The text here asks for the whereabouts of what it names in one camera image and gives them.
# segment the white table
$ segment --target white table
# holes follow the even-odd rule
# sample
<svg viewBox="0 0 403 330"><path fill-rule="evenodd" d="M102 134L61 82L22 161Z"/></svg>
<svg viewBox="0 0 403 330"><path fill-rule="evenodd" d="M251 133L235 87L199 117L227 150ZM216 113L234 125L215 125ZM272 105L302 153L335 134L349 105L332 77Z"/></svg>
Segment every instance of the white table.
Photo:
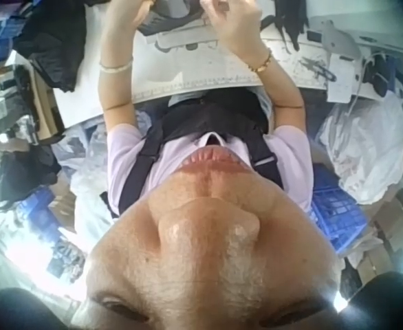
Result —
<svg viewBox="0 0 403 330"><path fill-rule="evenodd" d="M65 127L102 114L98 99L98 77L100 59L100 36L107 5L86 7L87 42L85 57L78 71L75 91L63 93L55 90L55 97ZM272 26L262 33L263 40L273 51L274 57L290 74L298 87L326 89L325 79L316 78L315 73L305 69L299 60L307 57L327 63L327 53L320 43L309 42L301 35L301 50L295 52L291 43L288 54L281 36ZM196 51L185 47L174 47L167 53L158 50L151 37L144 38L140 33L135 36L133 66L133 101L142 102L163 96L218 87L238 87L260 85L256 75L248 68L217 46L216 41L199 43ZM360 75L360 63L357 73ZM358 84L353 84L356 93ZM379 99L371 84L364 84L360 95Z"/></svg>

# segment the apron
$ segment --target apron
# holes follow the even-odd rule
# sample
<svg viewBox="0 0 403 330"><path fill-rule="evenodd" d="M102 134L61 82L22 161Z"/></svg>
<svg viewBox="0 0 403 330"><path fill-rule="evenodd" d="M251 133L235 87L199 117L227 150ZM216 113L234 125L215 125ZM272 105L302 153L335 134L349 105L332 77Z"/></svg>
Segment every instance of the apron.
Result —
<svg viewBox="0 0 403 330"><path fill-rule="evenodd" d="M268 132L268 119L257 96L243 87L216 89L203 98L183 101L169 108L149 129L122 189L119 214L140 198L165 143L192 134L201 137L209 132L219 134L226 141L231 136L243 141L248 147L252 168L283 188L278 159L263 138Z"/></svg>

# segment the nose tip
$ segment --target nose tip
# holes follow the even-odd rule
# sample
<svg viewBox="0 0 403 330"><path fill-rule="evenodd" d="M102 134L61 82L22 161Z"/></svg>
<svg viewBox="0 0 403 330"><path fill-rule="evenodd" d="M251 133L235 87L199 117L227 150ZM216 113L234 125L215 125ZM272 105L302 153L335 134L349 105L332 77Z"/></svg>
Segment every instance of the nose tip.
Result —
<svg viewBox="0 0 403 330"><path fill-rule="evenodd" d="M162 245L179 251L217 253L254 246L260 230L257 216L214 198L192 201L159 222Z"/></svg>

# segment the light purple shirt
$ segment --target light purple shirt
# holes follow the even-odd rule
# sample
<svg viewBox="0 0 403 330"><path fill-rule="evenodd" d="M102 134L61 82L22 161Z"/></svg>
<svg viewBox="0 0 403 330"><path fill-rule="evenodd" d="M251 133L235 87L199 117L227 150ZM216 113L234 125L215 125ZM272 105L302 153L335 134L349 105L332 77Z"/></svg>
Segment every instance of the light purple shirt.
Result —
<svg viewBox="0 0 403 330"><path fill-rule="evenodd" d="M248 147L237 137L228 142L216 133L207 133L196 139L194 135L167 142L162 154L149 173L141 197L159 186L191 153L206 145L215 135L220 145L234 151L250 165ZM108 134L108 197L112 210L118 214L119 199L128 174L133 168L144 140L137 128L120 124ZM307 136L296 127L281 126L272 134L265 135L269 149L278 157L278 168L284 191L305 212L310 208L313 191L313 168Z"/></svg>

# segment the mouth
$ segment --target mouth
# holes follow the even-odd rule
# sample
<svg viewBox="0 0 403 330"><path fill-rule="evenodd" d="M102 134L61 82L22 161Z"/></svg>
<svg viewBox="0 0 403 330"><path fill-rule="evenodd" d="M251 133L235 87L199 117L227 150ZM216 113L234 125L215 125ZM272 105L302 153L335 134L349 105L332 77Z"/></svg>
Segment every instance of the mouth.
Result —
<svg viewBox="0 0 403 330"><path fill-rule="evenodd" d="M202 170L244 173L252 169L234 152L223 146L205 146L197 149L182 162L178 169L184 172Z"/></svg>

